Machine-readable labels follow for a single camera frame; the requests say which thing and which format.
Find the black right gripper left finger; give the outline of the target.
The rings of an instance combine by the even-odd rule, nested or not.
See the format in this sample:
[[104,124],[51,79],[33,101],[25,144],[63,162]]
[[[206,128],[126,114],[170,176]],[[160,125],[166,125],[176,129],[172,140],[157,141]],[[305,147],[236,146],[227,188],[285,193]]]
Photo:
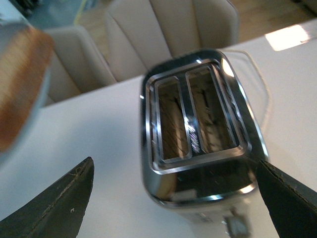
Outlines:
[[0,222],[2,238],[75,238],[94,181],[94,161],[84,159]]

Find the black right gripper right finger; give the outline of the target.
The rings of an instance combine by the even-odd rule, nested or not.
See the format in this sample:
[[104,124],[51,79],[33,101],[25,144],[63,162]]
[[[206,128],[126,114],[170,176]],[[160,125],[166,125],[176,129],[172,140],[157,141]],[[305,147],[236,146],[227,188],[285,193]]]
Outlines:
[[271,163],[261,160],[256,179],[281,238],[317,236],[317,193]]

